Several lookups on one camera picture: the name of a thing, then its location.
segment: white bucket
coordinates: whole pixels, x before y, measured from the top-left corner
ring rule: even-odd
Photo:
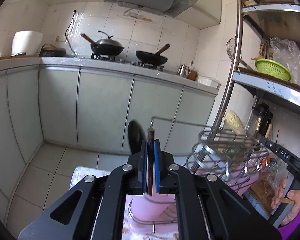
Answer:
[[[21,31],[14,35],[11,54],[26,52],[34,55],[39,49],[43,34],[35,31]]]

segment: power cord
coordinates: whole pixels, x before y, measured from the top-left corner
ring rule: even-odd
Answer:
[[[72,53],[74,54],[73,57],[76,57],[77,54],[76,54],[76,53],[74,52],[74,50],[72,49],[71,43],[70,43],[70,41],[69,41],[69,39],[68,39],[68,34],[69,34],[69,32],[72,31],[72,29],[73,29],[73,27],[74,27],[74,17],[75,17],[75,14],[76,14],[76,13],[77,13],[77,10],[74,10],[74,11],[73,11],[73,15],[72,15],[71,23],[70,23],[69,27],[67,28],[67,30],[66,30],[66,32],[65,32],[66,41],[68,41],[69,47],[70,47]]]

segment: shelf pole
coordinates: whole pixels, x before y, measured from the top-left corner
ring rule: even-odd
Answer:
[[[237,0],[237,30],[236,30],[235,43],[234,43],[234,57],[231,61],[231,68],[228,76],[225,93],[223,94],[217,116],[213,123],[214,128],[220,127],[222,118],[225,114],[225,111],[230,101],[230,97],[234,86],[234,81],[232,79],[233,79],[234,72],[238,69],[239,61],[240,61],[241,46],[242,46],[242,31],[243,31],[242,1]]]

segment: purple sleeve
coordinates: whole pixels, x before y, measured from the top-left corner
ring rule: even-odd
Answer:
[[[299,223],[300,223],[300,212],[295,217],[295,219],[292,220],[290,223],[288,223],[284,227],[278,228],[282,236],[282,240],[286,240],[290,236],[290,234],[297,228]]]

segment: stove burner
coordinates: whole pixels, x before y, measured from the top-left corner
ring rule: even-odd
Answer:
[[[163,66],[152,65],[152,64],[145,63],[143,61],[142,62],[139,61],[137,63],[137,66],[163,71]]]
[[[107,56],[107,55],[97,55],[92,53],[91,59],[105,60],[105,61],[115,61],[115,56]]]

